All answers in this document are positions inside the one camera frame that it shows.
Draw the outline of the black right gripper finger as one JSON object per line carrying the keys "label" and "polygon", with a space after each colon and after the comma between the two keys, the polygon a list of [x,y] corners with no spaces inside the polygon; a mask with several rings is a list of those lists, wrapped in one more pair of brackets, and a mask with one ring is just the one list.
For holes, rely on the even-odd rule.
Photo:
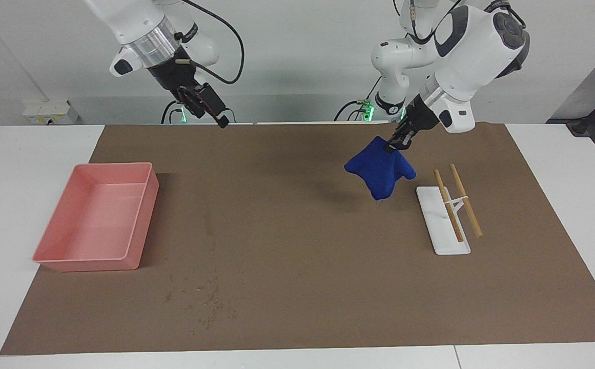
{"label": "black right gripper finger", "polygon": [[230,120],[225,115],[228,108],[210,84],[198,85],[196,97],[202,109],[215,120],[220,128],[224,129],[229,125]]}
{"label": "black right gripper finger", "polygon": [[211,114],[204,99],[200,94],[205,93],[211,86],[180,86],[177,89],[177,100],[184,105],[197,118],[203,117],[205,114]]}

